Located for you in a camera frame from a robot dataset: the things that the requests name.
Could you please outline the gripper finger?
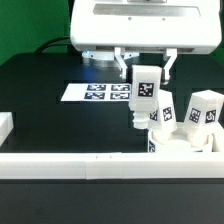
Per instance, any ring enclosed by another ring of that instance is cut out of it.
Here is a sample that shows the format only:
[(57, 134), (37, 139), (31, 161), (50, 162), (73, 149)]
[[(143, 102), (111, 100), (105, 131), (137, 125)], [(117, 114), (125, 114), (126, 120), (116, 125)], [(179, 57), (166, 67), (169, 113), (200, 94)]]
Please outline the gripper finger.
[(127, 80), (127, 70), (128, 67), (126, 65), (126, 60), (132, 57), (131, 52), (125, 52), (125, 49), (122, 47), (115, 47), (114, 48), (114, 59), (115, 62), (120, 70), (120, 77), (123, 82)]
[(162, 69), (162, 81), (163, 85), (167, 85), (170, 81), (170, 69), (172, 68), (176, 58), (178, 56), (176, 48), (167, 48), (163, 54), (163, 60), (165, 65)]

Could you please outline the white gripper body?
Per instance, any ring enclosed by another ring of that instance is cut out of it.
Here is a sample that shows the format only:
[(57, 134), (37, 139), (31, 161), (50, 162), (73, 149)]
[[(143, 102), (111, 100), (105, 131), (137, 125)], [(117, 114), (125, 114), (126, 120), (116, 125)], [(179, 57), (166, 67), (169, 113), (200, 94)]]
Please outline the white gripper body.
[(80, 51), (209, 54), (222, 39), (221, 0), (76, 0), (70, 38)]

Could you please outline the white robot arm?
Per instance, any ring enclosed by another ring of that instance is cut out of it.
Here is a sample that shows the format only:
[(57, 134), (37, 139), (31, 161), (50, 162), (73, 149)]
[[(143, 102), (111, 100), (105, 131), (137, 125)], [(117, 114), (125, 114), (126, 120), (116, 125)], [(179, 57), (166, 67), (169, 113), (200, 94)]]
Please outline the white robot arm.
[(116, 64), (161, 53), (163, 82), (179, 54), (209, 54), (220, 44), (222, 0), (75, 0), (70, 39), (85, 60)]

